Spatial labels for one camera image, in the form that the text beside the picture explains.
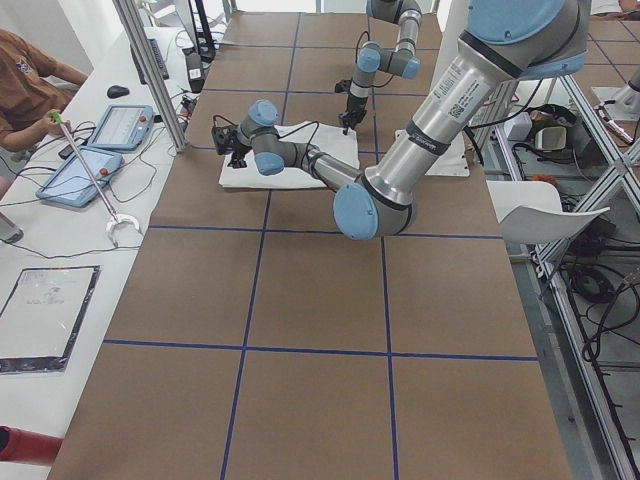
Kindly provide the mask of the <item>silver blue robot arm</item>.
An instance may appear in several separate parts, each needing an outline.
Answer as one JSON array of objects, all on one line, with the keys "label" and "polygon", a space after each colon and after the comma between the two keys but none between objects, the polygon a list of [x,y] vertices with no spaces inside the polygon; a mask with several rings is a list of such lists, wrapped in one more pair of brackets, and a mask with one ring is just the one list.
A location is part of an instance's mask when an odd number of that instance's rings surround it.
[{"label": "silver blue robot arm", "polygon": [[311,142],[283,140],[276,107],[259,100],[239,124],[214,126],[220,155],[239,166],[248,152],[260,174],[287,167],[334,190],[334,219],[355,240],[395,235],[415,218],[412,190],[503,82],[574,73],[586,59],[588,1],[472,1],[458,54],[379,164],[360,171]]},{"label": "silver blue robot arm", "polygon": [[394,49],[371,40],[365,42],[356,54],[351,78],[335,85],[336,93],[347,93],[346,110],[338,116],[344,134],[355,130],[364,119],[377,72],[413,79],[421,65],[415,55],[422,23],[422,11],[416,1],[368,1],[366,12],[370,18],[397,25],[398,38]]}]

